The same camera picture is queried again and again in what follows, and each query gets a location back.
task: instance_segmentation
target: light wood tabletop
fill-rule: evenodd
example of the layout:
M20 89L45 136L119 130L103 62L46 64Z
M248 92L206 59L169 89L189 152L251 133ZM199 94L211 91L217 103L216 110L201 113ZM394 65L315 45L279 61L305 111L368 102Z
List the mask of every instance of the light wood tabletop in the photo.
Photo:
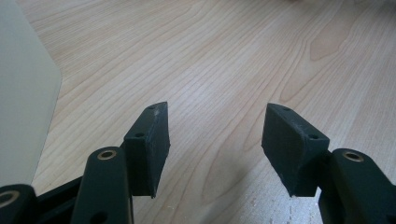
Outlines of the light wood tabletop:
M288 106L396 182L394 0L18 0L63 84L33 186L82 175L142 110L169 104L170 153L136 223L320 223L261 147Z

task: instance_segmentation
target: wood grain pattern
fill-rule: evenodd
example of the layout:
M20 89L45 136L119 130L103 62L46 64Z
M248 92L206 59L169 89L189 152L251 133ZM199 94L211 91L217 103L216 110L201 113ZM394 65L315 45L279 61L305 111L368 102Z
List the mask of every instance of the wood grain pattern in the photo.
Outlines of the wood grain pattern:
M169 103L171 149L136 223L320 223L260 141L268 102L371 156L396 182L393 0L18 0L63 85L33 185L43 193Z

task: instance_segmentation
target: round hole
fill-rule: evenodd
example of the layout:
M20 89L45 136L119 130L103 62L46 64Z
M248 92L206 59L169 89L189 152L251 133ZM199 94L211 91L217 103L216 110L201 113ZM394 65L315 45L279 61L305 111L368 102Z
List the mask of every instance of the round hole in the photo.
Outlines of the round hole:
M316 134L309 134L308 137L310 139L318 139L319 138Z
M99 212L96 213L91 217L91 224L101 224L105 223L107 220L107 213L106 212Z
M110 160L117 155L115 150L105 150L98 155L98 159L101 161Z
M351 151L346 151L343 153L343 155L345 158L347 158L351 161L364 161L364 158L361 155L351 152Z
M0 208L15 202L20 197L20 192L16 190L8 190L0 194Z

